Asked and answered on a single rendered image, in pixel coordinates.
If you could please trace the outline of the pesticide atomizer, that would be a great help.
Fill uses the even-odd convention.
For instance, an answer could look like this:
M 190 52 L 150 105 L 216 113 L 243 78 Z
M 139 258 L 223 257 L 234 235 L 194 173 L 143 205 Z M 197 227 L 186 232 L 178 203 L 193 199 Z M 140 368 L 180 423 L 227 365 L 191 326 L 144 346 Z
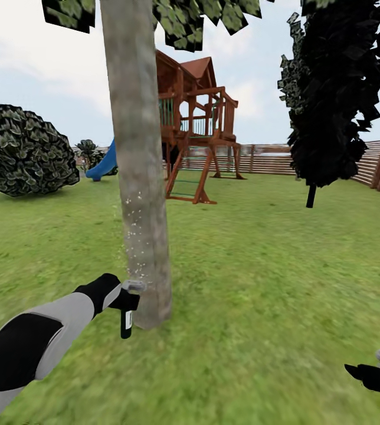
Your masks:
M 126 339 L 132 335 L 132 311 L 121 311 L 121 338 Z

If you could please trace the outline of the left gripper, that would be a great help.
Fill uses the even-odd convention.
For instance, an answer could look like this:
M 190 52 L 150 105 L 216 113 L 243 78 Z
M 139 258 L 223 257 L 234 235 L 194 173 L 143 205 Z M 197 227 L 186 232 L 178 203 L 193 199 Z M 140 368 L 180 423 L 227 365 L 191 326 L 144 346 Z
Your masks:
M 124 299 L 122 300 L 122 302 L 120 304 L 117 305 L 108 305 L 108 307 L 110 308 L 116 308 L 119 310 L 136 310 L 137 306 L 139 305 L 140 301 L 140 295 L 134 295 L 134 294 L 129 294 L 129 292 L 127 292 L 125 290 L 125 296 Z

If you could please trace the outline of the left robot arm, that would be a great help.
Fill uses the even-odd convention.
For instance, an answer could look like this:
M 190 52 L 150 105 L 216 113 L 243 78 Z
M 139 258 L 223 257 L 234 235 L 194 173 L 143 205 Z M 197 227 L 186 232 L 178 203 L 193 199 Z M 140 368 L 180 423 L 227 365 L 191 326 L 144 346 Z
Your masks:
M 147 284 L 103 275 L 75 292 L 17 315 L 0 329 L 0 413 L 33 380 L 43 380 L 105 308 L 136 310 Z

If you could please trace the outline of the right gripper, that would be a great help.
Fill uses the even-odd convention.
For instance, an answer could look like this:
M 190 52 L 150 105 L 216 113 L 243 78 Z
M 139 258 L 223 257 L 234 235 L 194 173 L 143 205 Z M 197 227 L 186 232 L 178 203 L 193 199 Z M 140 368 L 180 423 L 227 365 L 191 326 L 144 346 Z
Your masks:
M 356 380 L 362 380 L 365 388 L 380 391 L 380 368 L 359 364 L 359 367 L 344 364 L 344 367 Z

